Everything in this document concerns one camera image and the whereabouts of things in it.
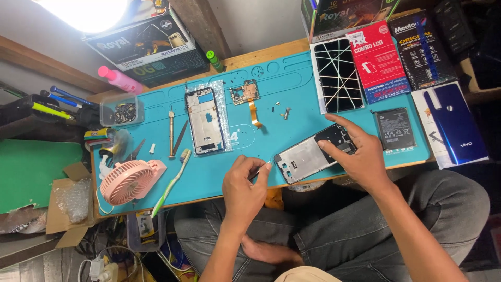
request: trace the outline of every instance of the bright light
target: bright light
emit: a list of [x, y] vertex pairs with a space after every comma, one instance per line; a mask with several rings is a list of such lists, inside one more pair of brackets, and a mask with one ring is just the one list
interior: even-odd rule
[[56, 17], [85, 33], [99, 33], [124, 15], [127, 0], [34, 0]]

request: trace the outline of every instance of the pink bottle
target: pink bottle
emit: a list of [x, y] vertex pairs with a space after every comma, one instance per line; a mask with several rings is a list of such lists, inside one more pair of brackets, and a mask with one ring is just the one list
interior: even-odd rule
[[108, 82], [116, 87], [125, 90], [129, 93], [139, 95], [143, 93], [143, 85], [134, 79], [126, 76], [125, 74], [117, 71], [110, 70], [106, 66], [102, 66], [97, 71], [99, 76], [108, 78]]

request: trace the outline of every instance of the toothbrush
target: toothbrush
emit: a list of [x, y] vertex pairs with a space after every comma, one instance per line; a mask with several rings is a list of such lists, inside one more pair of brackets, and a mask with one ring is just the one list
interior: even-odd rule
[[165, 189], [165, 192], [163, 193], [162, 197], [160, 197], [160, 199], [156, 203], [155, 207], [153, 208], [153, 212], [151, 213], [151, 218], [155, 217], [155, 215], [158, 213], [158, 210], [160, 210], [160, 207], [165, 202], [165, 199], [167, 198], [167, 195], [169, 195], [169, 192], [172, 189], [172, 186], [174, 186], [174, 183], [176, 183], [176, 181], [181, 177], [181, 174], [183, 173], [184, 167], [188, 163], [190, 155], [191, 155], [191, 150], [184, 149], [183, 153], [179, 157], [179, 161], [181, 161], [181, 163], [183, 165], [181, 166], [181, 169], [179, 170], [179, 173], [176, 175], [176, 177], [174, 177], [174, 179], [172, 179], [169, 182], [169, 185], [167, 186], [167, 189]]

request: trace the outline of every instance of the hand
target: hand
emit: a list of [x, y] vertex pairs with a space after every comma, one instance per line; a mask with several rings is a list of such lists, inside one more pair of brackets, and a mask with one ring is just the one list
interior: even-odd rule
[[[258, 158], [240, 155], [226, 173], [222, 193], [226, 204], [224, 220], [243, 234], [265, 203], [268, 175], [272, 164]], [[247, 178], [251, 171], [259, 169], [258, 179], [252, 184]]]
[[367, 192], [372, 194], [379, 187], [391, 187], [379, 138], [369, 135], [358, 125], [338, 115], [326, 114], [325, 118], [343, 126], [358, 150], [349, 155], [325, 140], [318, 141], [318, 146], [339, 162], [346, 173]]

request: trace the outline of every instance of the pink bottle cap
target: pink bottle cap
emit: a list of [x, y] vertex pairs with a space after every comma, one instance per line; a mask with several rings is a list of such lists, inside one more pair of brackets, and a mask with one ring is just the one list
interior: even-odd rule
[[97, 74], [101, 77], [106, 77], [109, 80], [114, 80], [117, 78], [117, 74], [114, 73], [112, 70], [107, 68], [106, 66], [102, 66], [97, 70]]

